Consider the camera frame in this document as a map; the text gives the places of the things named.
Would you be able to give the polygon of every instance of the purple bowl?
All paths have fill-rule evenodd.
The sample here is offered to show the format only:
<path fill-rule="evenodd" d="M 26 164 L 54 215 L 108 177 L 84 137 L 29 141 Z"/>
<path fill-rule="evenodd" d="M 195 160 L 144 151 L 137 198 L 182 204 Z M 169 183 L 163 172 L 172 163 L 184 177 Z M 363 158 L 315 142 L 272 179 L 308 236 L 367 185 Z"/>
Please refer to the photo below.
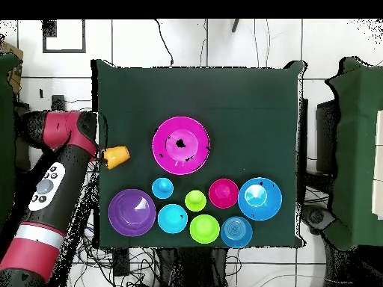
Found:
<path fill-rule="evenodd" d="M 108 216 L 114 230 L 127 237 L 136 237 L 145 234 L 153 226 L 156 206 L 145 192 L 126 189 L 111 200 Z"/>

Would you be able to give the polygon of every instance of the orange cup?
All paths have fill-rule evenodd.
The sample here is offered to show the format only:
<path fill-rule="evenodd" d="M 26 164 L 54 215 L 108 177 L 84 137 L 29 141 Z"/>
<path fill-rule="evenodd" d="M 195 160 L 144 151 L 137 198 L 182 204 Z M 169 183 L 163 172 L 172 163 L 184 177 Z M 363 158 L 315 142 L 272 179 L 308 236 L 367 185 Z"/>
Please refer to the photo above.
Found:
<path fill-rule="evenodd" d="M 107 161 L 106 167 L 111 170 L 116 166 L 124 163 L 130 158 L 130 154 L 126 146 L 116 146 L 108 148 L 103 153 L 104 159 Z"/>

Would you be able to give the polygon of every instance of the lime green cup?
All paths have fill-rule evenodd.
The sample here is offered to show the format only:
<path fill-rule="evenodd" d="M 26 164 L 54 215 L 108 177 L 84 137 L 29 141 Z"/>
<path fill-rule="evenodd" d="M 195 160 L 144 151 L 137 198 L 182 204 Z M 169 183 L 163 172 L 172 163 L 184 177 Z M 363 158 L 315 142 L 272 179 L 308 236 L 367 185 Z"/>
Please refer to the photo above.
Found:
<path fill-rule="evenodd" d="M 192 212 L 200 212 L 206 205 L 206 197 L 202 191 L 190 191 L 185 198 L 185 205 Z"/>
<path fill-rule="evenodd" d="M 201 244 L 213 242 L 219 236 L 218 221 L 210 215 L 198 215 L 190 223 L 190 235 Z"/>

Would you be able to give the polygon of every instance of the blue bowl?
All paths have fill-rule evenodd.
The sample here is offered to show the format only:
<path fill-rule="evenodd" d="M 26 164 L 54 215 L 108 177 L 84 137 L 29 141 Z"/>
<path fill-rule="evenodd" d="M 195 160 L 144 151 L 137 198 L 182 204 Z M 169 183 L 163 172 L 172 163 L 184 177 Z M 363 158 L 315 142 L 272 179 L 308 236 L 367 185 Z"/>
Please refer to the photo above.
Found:
<path fill-rule="evenodd" d="M 173 193 L 173 183 L 167 178 L 158 178 L 152 184 L 153 195 L 159 199 L 167 199 Z"/>
<path fill-rule="evenodd" d="M 221 228 L 222 241 L 233 249 L 245 247 L 253 237 L 250 223 L 243 217 L 230 217 Z"/>
<path fill-rule="evenodd" d="M 188 224 L 188 214 L 180 205 L 166 205 L 159 211 L 158 222 L 166 233 L 178 233 Z"/>
<path fill-rule="evenodd" d="M 239 190 L 238 205 L 246 217 L 258 221 L 268 220 L 281 208 L 282 193 L 270 179 L 250 179 Z"/>

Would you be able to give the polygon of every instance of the dark green tablecloth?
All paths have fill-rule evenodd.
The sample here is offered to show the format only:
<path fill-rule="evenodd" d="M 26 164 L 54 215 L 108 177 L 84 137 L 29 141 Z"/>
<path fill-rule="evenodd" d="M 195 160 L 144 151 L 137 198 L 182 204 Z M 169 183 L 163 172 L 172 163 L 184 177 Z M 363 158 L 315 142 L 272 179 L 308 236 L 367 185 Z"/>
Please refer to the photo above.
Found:
<path fill-rule="evenodd" d="M 383 110 L 383 68 L 344 58 L 328 80 L 340 106 L 338 175 L 332 211 L 338 218 L 325 234 L 335 247 L 383 246 L 383 220 L 372 213 L 376 118 Z"/>
<path fill-rule="evenodd" d="M 188 212 L 188 226 L 176 235 L 163 232 L 157 222 L 140 236 L 127 238 L 113 230 L 108 205 L 115 194 L 126 188 L 147 192 L 157 213 L 165 204 L 185 207 L 185 195 L 193 189 L 208 194 L 218 178 L 234 180 L 240 187 L 250 178 L 264 176 L 281 188 L 281 210 L 271 220 L 252 221 L 249 246 L 301 246 L 295 236 L 295 143 L 298 113 L 298 74 L 302 62 L 282 70 L 245 68 L 117 68 L 103 61 L 92 66 L 94 102 L 108 121 L 108 147 L 127 146 L 130 160 L 100 171 L 100 239 L 107 247 L 195 247 L 189 234 L 193 217 L 206 213 L 220 225 L 231 216 L 243 214 L 235 205 L 217 209 L 210 202 L 201 212 Z M 175 176 L 155 161 L 151 141 L 156 128 L 175 116 L 192 117 L 209 133 L 211 152 L 197 172 Z M 99 142 L 104 131 L 100 124 Z M 174 193 L 157 200 L 151 185 L 158 177 L 168 177 Z M 224 247 L 221 237 L 209 247 Z"/>
<path fill-rule="evenodd" d="M 13 206 L 15 184 L 15 131 L 13 91 L 7 75 L 20 64 L 15 54 L 0 54 L 0 232 Z"/>

